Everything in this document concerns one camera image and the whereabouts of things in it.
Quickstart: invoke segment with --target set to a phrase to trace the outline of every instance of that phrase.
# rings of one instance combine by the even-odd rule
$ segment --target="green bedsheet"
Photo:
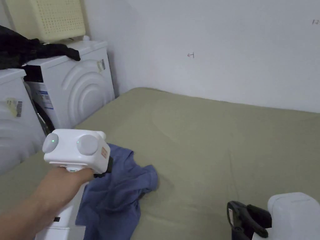
[[[104,131],[158,171],[132,239],[231,239],[230,200],[266,208],[272,195],[300,191],[320,201],[320,114],[137,88],[77,128]],[[42,157],[0,177],[0,209],[32,192],[50,168]]]

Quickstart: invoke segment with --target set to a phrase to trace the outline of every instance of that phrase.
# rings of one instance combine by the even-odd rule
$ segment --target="yellow plastic basket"
[[[80,0],[6,0],[15,30],[54,42],[85,35]]]

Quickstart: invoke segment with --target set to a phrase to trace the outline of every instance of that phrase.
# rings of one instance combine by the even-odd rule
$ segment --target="orange sticker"
[[[107,159],[108,152],[106,149],[104,149],[104,147],[102,147],[101,155],[104,156],[105,159]]]

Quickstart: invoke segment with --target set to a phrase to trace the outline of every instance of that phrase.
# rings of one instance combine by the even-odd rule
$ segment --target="olive fabric sheet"
[[[275,194],[320,201],[320,114],[133,89],[78,129],[152,164],[159,187],[140,200],[132,239],[231,239],[228,201],[267,208]],[[0,209],[28,196],[50,166],[38,153],[0,176]]]

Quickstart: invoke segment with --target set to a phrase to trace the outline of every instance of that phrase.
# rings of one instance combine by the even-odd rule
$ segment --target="white washing machine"
[[[45,139],[21,69],[0,70],[0,174],[42,148]]]
[[[55,128],[73,128],[115,98],[107,42],[67,44],[81,61],[66,56],[37,59],[23,67],[32,97]]]

